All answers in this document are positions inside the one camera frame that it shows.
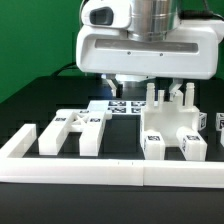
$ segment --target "white plastic frame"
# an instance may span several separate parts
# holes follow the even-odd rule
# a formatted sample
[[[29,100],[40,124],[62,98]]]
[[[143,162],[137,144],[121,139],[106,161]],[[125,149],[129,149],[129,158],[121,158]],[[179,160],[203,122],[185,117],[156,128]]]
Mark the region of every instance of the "white plastic frame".
[[[224,188],[220,162],[20,158],[35,128],[23,126],[0,150],[0,181]]]

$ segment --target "black table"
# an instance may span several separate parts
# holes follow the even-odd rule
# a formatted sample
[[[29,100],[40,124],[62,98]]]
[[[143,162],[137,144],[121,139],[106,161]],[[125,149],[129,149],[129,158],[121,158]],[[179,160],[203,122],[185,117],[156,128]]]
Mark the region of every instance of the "black table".
[[[156,80],[160,89],[169,83],[167,79]],[[208,113],[207,128],[201,132],[209,144],[206,160],[223,161],[215,114],[224,112],[224,82],[195,81],[195,85],[195,104]],[[145,100],[144,88],[123,91],[124,100]],[[110,88],[94,77],[38,78],[0,104],[0,144],[5,144],[24,123],[37,124],[39,136],[58,109],[85,109],[90,100],[110,99]],[[138,136],[138,116],[118,116],[110,134],[116,137],[113,130],[122,122],[121,130],[133,129],[133,135]],[[101,158],[142,158],[138,137],[130,138],[135,141],[133,148],[131,142],[127,144],[130,151],[125,151],[122,143],[113,152],[106,151],[110,145],[107,135],[102,141]],[[77,144],[70,144],[71,138],[78,137],[69,136],[58,156],[78,157]],[[39,157],[36,143],[25,157]],[[170,158],[183,160],[174,148],[166,152],[166,159]],[[223,223],[223,205],[222,189],[0,183],[1,223]]]

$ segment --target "white cube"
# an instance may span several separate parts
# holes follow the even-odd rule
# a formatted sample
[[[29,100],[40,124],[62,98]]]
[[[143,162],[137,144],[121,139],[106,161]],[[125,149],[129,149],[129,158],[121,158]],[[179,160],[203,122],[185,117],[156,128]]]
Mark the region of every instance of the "white cube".
[[[146,160],[164,160],[165,142],[159,132],[147,132],[143,153]]]
[[[198,131],[201,131],[206,128],[207,124],[207,114],[199,113],[199,122],[198,122]]]
[[[216,114],[216,131],[221,131],[224,127],[224,113]]]

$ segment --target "green wall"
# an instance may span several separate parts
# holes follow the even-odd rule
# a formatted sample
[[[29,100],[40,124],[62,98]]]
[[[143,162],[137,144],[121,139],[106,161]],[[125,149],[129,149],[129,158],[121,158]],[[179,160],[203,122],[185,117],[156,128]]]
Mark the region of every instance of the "green wall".
[[[0,102],[34,78],[49,75],[74,60],[80,2],[1,1]],[[201,0],[184,0],[184,7],[200,9],[202,3]],[[223,0],[210,0],[210,7],[224,15]],[[220,46],[217,76],[224,78],[224,44]]]

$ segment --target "small white block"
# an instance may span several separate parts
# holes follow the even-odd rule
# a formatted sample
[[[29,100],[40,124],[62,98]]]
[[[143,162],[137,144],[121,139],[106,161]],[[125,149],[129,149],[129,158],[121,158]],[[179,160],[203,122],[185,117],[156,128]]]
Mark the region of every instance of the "small white block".
[[[147,131],[144,140],[144,156],[146,160],[164,160],[165,142],[159,132]]]
[[[179,148],[186,160],[205,161],[207,143],[198,132],[187,127],[181,127],[177,131],[177,139]]]
[[[216,131],[221,131],[224,127],[224,113],[216,114]]]
[[[198,122],[198,130],[201,131],[206,128],[207,123],[207,114],[206,113],[199,113],[199,122]]]

